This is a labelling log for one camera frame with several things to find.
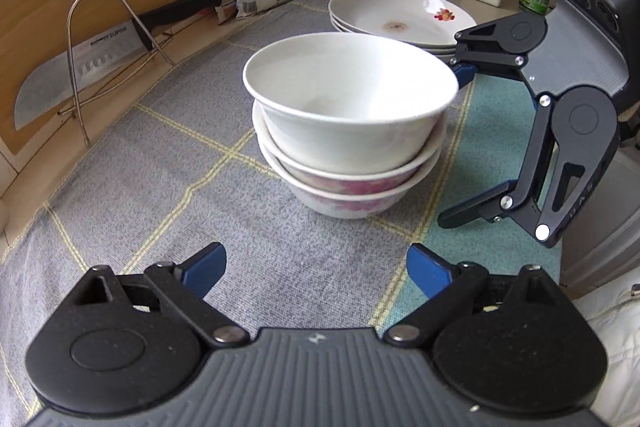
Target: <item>black knife handle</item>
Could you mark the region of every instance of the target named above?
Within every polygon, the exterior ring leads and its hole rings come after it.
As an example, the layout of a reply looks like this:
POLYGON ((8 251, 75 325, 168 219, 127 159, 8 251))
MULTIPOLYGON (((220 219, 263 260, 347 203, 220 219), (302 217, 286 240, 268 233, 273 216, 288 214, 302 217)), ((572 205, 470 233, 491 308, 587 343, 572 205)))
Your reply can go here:
MULTIPOLYGON (((146 29, 151 33, 158 26, 167 26, 176 24, 180 21, 188 19, 196 15, 200 10, 205 8, 215 8, 222 4, 222 0, 177 0, 169 4, 165 4, 155 10, 139 15, 140 20, 146 29)), ((132 20, 133 25, 140 36, 140 40, 149 51, 153 49, 153 43, 146 36, 144 30, 138 25, 135 19, 132 20)))

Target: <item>white fabric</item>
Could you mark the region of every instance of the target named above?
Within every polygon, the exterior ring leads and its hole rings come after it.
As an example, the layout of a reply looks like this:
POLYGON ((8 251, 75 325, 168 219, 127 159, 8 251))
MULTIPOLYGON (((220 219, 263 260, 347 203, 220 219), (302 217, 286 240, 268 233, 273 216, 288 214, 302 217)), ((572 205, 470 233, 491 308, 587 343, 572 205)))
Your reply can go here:
POLYGON ((593 412, 612 427, 640 426, 640 267, 574 301, 607 349, 609 368, 593 412))

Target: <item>white bowl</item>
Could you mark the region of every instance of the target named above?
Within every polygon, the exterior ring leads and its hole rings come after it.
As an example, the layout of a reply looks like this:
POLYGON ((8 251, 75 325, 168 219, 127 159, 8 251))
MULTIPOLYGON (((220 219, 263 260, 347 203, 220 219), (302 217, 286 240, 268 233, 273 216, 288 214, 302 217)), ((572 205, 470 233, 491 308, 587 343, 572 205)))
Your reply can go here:
POLYGON ((264 122, 262 106, 257 100, 254 101, 252 119, 254 121, 255 134, 257 134, 260 143, 271 155, 277 158, 289 174, 305 185, 335 194, 376 194, 377 192, 385 192, 398 187, 398 185, 403 184, 413 176, 418 168, 433 156, 436 150, 442 146, 447 133, 447 113, 444 112, 418 155, 409 163, 398 169, 382 172, 382 174, 350 176, 348 174, 333 174, 332 172, 310 169, 289 158, 271 138, 267 124, 264 122))
POLYGON ((249 59, 242 77, 288 157, 340 174, 411 161, 458 92, 455 74, 431 54, 336 32, 274 42, 249 59))
POLYGON ((476 26, 447 0, 331 0, 330 15, 347 29, 429 48, 456 45, 456 32, 476 26))
MULTIPOLYGON (((342 33, 366 33, 366 32, 359 32, 359 31, 354 30, 354 29, 348 29, 346 26, 342 26, 333 16, 330 16, 330 20, 331 20, 331 26, 333 26, 339 32, 342 32, 342 33)), ((422 50, 428 51, 428 52, 430 52, 431 55, 453 55, 453 53, 456 51, 456 47, 455 46, 449 46, 447 48, 439 48, 439 47, 436 46, 436 47, 430 48, 427 45, 418 45, 418 44, 413 44, 411 42, 408 42, 408 44, 412 44, 413 46, 416 46, 417 48, 420 48, 422 50)))
POLYGON ((393 204, 398 203, 410 188, 426 178, 440 157, 439 148, 409 180, 396 188, 386 192, 379 192, 378 194, 348 196, 346 194, 332 194, 331 192, 325 192, 303 184, 282 167, 278 159, 266 149, 259 139, 258 145, 267 163, 286 182, 293 195, 302 204, 325 216, 338 217, 340 219, 362 219, 373 214, 379 214, 393 204))

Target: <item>stack of plates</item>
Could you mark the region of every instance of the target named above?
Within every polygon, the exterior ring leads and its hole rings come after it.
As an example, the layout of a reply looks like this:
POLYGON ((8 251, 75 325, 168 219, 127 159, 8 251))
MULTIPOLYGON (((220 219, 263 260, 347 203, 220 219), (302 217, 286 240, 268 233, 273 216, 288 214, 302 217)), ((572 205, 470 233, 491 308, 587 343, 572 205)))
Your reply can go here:
POLYGON ((455 34, 476 26, 447 0, 331 0, 331 24, 340 32, 379 35, 422 48, 447 62, 455 34))

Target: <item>knife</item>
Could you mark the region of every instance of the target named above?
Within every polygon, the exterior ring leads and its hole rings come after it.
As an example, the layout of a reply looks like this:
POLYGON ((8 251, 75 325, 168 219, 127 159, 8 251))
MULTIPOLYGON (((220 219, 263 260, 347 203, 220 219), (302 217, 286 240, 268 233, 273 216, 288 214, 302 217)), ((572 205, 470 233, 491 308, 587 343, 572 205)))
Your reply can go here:
MULTIPOLYGON (((173 25, 222 0, 177 0, 139 15, 151 32, 173 25)), ((153 49, 152 41, 134 19, 114 26, 73 47, 78 91, 98 82, 119 67, 130 64, 153 49)), ((16 130, 73 95, 66 51, 39 65, 25 79, 15 99, 16 130)))

